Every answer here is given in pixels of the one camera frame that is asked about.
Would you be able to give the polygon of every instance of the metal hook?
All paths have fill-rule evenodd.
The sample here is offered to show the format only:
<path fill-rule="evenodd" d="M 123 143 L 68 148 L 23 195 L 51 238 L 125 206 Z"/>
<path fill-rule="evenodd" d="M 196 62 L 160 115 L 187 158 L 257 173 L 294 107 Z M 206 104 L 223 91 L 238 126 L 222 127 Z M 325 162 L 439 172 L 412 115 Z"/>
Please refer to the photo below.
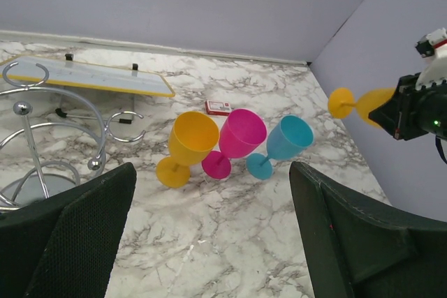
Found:
<path fill-rule="evenodd" d="M 14 82 L 13 80 L 10 80 L 8 78 L 8 71 L 11 68 L 14 68 L 18 64 L 19 64 L 19 62 L 13 62 L 13 63 L 8 64 L 7 66 L 5 66 L 5 68 L 3 69 L 2 77 L 5 80 L 5 82 L 7 82 L 9 85 L 12 85 L 14 87 L 24 87 L 24 88 L 37 87 L 38 85 L 41 85 L 41 84 L 45 83 L 48 80 L 48 78 L 50 78 L 50 73 L 48 72 L 48 69 L 46 67 L 44 67 L 42 64 L 36 63 L 36 66 L 38 68 L 41 68 L 45 72 L 45 76 L 43 77 L 43 79 L 40 82 L 37 82 L 37 83 L 34 83 L 34 84 L 19 84 L 17 82 Z"/>
<path fill-rule="evenodd" d="M 141 114 L 136 113 L 136 112 L 131 112 L 131 111 L 124 111 L 124 112 L 115 113 L 114 115 L 110 116 L 110 118 L 105 122 L 105 131 L 106 131 L 106 133 L 109 134 L 111 137 L 113 137 L 114 140 L 120 141 L 120 142 L 130 143 L 130 142 L 137 142 L 137 141 L 141 140 L 145 136 L 146 131 L 141 131 L 139 136 L 131 138 L 131 139 L 122 139 L 122 138 L 117 137 L 115 134 L 112 133 L 112 131 L 110 130 L 110 123 L 113 121 L 114 118 L 116 118 L 116 117 L 118 117 L 119 115 L 122 115 L 122 114 L 132 114 L 132 115 L 136 115 L 140 119 L 144 118 Z"/>

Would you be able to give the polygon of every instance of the gray wall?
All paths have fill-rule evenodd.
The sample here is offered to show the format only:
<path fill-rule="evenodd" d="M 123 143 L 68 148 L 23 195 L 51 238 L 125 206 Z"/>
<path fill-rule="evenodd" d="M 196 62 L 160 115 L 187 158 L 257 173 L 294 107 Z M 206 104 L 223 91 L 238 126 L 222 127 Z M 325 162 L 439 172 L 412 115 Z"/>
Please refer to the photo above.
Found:
<path fill-rule="evenodd" d="M 0 29 L 313 60 L 362 0 L 0 0 Z"/>
<path fill-rule="evenodd" d="M 358 98 L 377 87 L 395 87 L 400 76 L 424 69 L 413 46 L 442 27 L 447 0 L 365 0 L 312 70 L 327 94 L 349 87 Z M 433 135 L 398 142 L 355 113 L 345 125 L 396 207 L 447 221 L 447 165 Z"/>

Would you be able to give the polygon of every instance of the pink cup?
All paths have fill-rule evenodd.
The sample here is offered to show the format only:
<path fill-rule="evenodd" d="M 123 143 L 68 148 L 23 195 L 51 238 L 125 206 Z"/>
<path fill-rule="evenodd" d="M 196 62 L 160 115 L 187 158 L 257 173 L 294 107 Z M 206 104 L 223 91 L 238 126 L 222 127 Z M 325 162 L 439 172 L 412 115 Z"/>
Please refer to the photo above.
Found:
<path fill-rule="evenodd" d="M 212 151 L 202 167 L 206 174 L 215 179 L 224 179 L 231 173 L 230 158 L 241 158 L 250 154 L 267 137 L 264 121 L 252 111 L 233 110 L 221 129 L 220 151 Z"/>

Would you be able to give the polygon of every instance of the plastic wine glass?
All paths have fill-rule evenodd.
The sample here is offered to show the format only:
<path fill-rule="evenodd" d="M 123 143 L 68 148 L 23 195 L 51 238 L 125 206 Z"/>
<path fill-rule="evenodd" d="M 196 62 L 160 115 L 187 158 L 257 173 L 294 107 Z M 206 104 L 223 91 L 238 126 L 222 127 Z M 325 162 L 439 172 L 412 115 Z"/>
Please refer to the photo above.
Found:
<path fill-rule="evenodd" d="M 389 101 L 395 92 L 395 88 L 374 89 L 363 96 L 357 102 L 351 90 L 340 87 L 329 96 L 328 110 L 336 119 L 344 119 L 355 108 L 359 117 L 367 124 L 380 128 L 380 125 L 369 118 L 369 113 Z"/>
<path fill-rule="evenodd" d="M 215 179 L 224 179 L 231 173 L 230 158 L 241 158 L 250 154 L 267 137 L 264 121 L 256 113 L 233 110 L 221 129 L 220 151 L 211 151 L 202 162 L 206 174 Z"/>
<path fill-rule="evenodd" d="M 170 132 L 170 156 L 156 167 L 159 181 L 169 188 L 180 188 L 191 175 L 190 165 L 200 163 L 219 141 L 219 127 L 200 112 L 185 112 L 176 118 Z"/>
<path fill-rule="evenodd" d="M 267 156 L 254 153 L 247 158 L 247 169 L 257 179 L 273 175 L 270 159 L 287 161 L 301 154 L 314 143 L 314 132 L 309 124 L 295 115 L 282 117 L 267 139 Z"/>

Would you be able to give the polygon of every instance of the whiteboard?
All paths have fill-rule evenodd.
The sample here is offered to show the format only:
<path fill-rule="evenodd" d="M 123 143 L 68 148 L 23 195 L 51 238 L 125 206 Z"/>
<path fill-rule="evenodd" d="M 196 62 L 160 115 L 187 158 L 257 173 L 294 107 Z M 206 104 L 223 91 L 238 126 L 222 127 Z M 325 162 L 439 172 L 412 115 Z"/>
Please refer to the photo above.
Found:
<path fill-rule="evenodd" d="M 12 80 L 40 82 L 45 75 L 42 69 L 36 66 L 36 63 L 40 63 L 50 72 L 48 84 L 145 96 L 175 96 L 170 85 L 157 73 L 35 56 L 8 59 L 0 64 L 0 71 L 14 61 L 19 64 L 11 68 L 8 73 L 8 77 Z"/>

